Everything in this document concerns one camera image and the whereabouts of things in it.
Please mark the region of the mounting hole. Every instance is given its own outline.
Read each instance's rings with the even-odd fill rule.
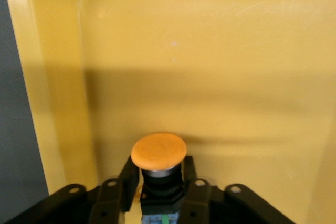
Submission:
[[[205,186],[205,182],[201,179],[198,179],[195,181],[196,186]]]
[[[240,189],[238,186],[232,186],[232,187],[230,188],[230,190],[231,190],[233,193],[235,193],[235,194],[239,194],[239,193],[242,192],[241,189]]]
[[[195,218],[197,216],[197,213],[195,211],[190,212],[190,217]]]
[[[112,181],[108,181],[107,182],[107,185],[108,186],[115,186],[117,184],[117,182],[115,180],[112,180]]]
[[[69,193],[71,194],[75,194],[76,192],[79,191],[79,188],[78,187],[73,187],[72,189],[69,190]]]
[[[100,217],[105,217],[107,214],[108,214],[107,211],[103,211],[103,212],[100,213]]]

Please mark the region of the yellow surface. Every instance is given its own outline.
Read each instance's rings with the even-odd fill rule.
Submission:
[[[171,133],[154,133],[141,138],[132,148],[133,163],[145,170],[167,170],[178,165],[185,157],[184,141]]]
[[[336,223],[336,0],[8,2],[51,193],[172,132],[220,188]]]

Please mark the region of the yellow bin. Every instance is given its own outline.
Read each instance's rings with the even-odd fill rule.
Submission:
[[[200,177],[336,223],[336,0],[8,2],[50,193],[171,132]]]

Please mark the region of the green wire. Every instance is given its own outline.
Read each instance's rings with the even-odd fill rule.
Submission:
[[[168,215],[162,215],[162,224],[169,224],[169,217]]]

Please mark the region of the gray wall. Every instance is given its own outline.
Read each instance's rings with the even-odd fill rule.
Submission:
[[[0,0],[0,223],[48,195],[7,0]]]

